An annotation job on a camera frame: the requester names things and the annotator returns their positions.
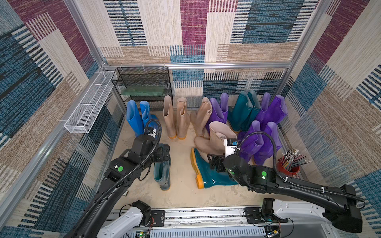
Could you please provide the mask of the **green pad on shelf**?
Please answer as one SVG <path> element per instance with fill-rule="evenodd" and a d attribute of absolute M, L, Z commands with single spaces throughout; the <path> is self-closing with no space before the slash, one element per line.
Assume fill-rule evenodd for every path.
<path fill-rule="evenodd" d="M 121 95 L 125 96 L 162 96 L 166 95 L 166 88 L 162 86 L 134 86 L 122 90 Z"/>

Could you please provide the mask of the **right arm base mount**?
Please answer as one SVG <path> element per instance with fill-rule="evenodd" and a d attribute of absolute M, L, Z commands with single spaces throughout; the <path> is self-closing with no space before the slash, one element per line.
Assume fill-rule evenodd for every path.
<path fill-rule="evenodd" d="M 265 198 L 261 207 L 244 208 L 243 216 L 247 219 L 248 224 L 287 223 L 288 219 L 276 216 L 273 209 L 274 202 L 274 198 Z"/>

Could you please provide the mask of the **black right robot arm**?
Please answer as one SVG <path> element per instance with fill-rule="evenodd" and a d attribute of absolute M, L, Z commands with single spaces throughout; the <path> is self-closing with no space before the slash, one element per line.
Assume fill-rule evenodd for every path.
<path fill-rule="evenodd" d="M 273 167 L 250 165 L 239 155 L 243 143 L 228 139 L 226 148 L 232 151 L 223 156 L 208 154 L 210 168 L 219 173 L 227 172 L 230 179 L 249 191 L 286 195 L 320 206 L 324 209 L 323 217 L 339 230 L 355 234 L 363 231 L 361 209 L 357 203 L 364 203 L 365 199 L 357 196 L 353 186 L 323 186 L 281 173 L 276 165 L 274 139 L 264 132 L 259 134 L 266 136 L 272 143 Z"/>

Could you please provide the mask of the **beige boot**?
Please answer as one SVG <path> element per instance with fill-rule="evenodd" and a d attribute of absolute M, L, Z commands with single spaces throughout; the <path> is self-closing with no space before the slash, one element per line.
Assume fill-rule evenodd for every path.
<path fill-rule="evenodd" d="M 222 122 L 211 122 L 209 132 L 209 139 L 200 136 L 194 139 L 196 148 L 206 154 L 224 155 L 224 140 L 237 138 L 230 127 Z"/>
<path fill-rule="evenodd" d="M 190 116 L 187 111 L 187 99 L 180 97 L 177 99 L 177 137 L 185 139 L 190 124 Z"/>
<path fill-rule="evenodd" d="M 165 96 L 163 102 L 162 115 L 166 124 L 167 135 L 170 139 L 174 139 L 177 136 L 177 132 L 172 97 L 170 95 Z"/>
<path fill-rule="evenodd" d="M 203 97 L 198 111 L 191 112 L 190 120 L 197 136 L 204 136 L 204 129 L 212 114 L 212 111 L 213 109 L 210 100 L 207 97 Z"/>

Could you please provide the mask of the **blue boot from pile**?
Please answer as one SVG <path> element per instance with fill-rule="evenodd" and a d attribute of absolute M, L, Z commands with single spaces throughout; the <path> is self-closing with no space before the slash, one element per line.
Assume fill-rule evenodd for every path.
<path fill-rule="evenodd" d="M 143 121 L 143 127 L 145 128 L 146 126 L 149 126 L 154 128 L 155 131 L 157 131 L 158 125 L 156 122 L 151 122 L 149 124 L 147 123 L 151 119 L 156 119 L 156 120 L 158 119 L 156 115 L 152 115 L 150 113 L 149 103 L 147 101 L 140 101 L 140 109 L 142 112 L 141 118 Z"/>

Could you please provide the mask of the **beige boot front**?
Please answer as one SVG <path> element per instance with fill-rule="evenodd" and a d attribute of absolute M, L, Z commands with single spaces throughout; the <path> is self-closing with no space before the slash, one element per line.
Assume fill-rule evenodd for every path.
<path fill-rule="evenodd" d="M 187 111 L 187 99 L 180 97 L 177 99 L 177 137 L 185 139 L 190 124 L 190 116 Z"/>

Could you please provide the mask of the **teal boot standing back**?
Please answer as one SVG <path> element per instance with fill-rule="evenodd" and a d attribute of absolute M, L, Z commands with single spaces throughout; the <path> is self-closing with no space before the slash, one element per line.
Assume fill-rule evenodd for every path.
<path fill-rule="evenodd" d="M 248 96 L 249 96 L 249 99 L 250 99 L 251 103 L 253 104 L 253 108 L 252 108 L 249 116 L 246 118 L 246 120 L 242 124 L 241 129 L 243 131 L 248 131 L 249 130 L 249 128 L 251 126 L 251 123 L 255 120 L 257 114 L 261 110 L 261 105 L 259 103 L 259 100 L 258 100 L 258 97 L 256 95 L 256 92 L 254 90 L 249 90 Z"/>

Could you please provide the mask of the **teal boot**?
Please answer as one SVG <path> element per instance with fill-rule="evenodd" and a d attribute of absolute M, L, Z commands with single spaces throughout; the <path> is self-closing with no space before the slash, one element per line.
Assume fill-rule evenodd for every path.
<path fill-rule="evenodd" d="M 261 110 L 261 105 L 259 103 L 259 100 L 258 100 L 258 97 L 256 95 L 256 92 L 254 90 L 249 90 L 248 96 L 249 96 L 249 99 L 250 99 L 251 103 L 253 104 L 253 108 L 252 108 L 249 116 L 246 118 L 246 120 L 242 124 L 241 129 L 243 131 L 248 131 L 249 130 L 249 128 L 251 126 L 251 123 L 255 120 L 257 114 Z"/>
<path fill-rule="evenodd" d="M 199 151 L 193 147 L 191 149 L 191 165 L 196 173 L 196 185 L 197 188 L 210 188 L 215 185 L 231 186 L 237 185 L 238 183 L 233 179 L 230 179 L 226 172 L 218 173 L 216 170 L 212 170 Z"/>
<path fill-rule="evenodd" d="M 253 103 L 251 102 L 248 94 L 245 91 L 241 91 L 236 104 L 233 108 L 229 108 L 228 122 L 234 131 L 239 131 L 241 125 L 249 116 L 253 109 Z"/>
<path fill-rule="evenodd" d="M 170 188 L 170 167 L 171 160 L 166 162 L 154 162 L 153 177 L 163 191 Z"/>

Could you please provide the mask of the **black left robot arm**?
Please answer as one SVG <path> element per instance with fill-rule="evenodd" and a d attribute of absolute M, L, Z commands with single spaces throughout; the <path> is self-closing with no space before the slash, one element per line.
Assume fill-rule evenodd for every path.
<path fill-rule="evenodd" d="M 143 134 L 134 139 L 132 148 L 110 163 L 96 195 L 66 238 L 96 238 L 122 195 L 136 179 L 143 180 L 142 172 L 154 163 L 170 161 L 170 147 L 160 143 L 161 135 L 160 121 L 150 119 Z"/>

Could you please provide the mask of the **red pencil bucket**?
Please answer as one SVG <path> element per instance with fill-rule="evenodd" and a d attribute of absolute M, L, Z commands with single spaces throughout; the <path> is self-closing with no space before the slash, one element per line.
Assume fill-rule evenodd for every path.
<path fill-rule="evenodd" d="M 280 161 L 277 162 L 276 166 L 277 166 L 277 169 L 278 169 L 281 173 L 283 173 L 283 174 L 285 174 L 285 175 L 287 175 L 287 176 L 289 176 L 289 177 L 297 177 L 297 176 L 298 176 L 298 173 L 299 173 L 299 170 L 300 170 L 300 166 L 296 166 L 296 167 L 291 168 L 291 170 L 289 171 L 289 170 L 285 169 L 285 168 L 282 166 L 282 164 L 281 164 Z"/>

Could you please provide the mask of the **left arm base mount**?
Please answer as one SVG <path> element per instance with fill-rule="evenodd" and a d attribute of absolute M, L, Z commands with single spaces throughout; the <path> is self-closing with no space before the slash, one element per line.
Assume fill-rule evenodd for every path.
<path fill-rule="evenodd" d="M 143 215 L 139 226 L 164 227 L 165 210 L 152 210 L 152 208 L 141 200 L 132 203 L 132 208 L 137 208 Z"/>

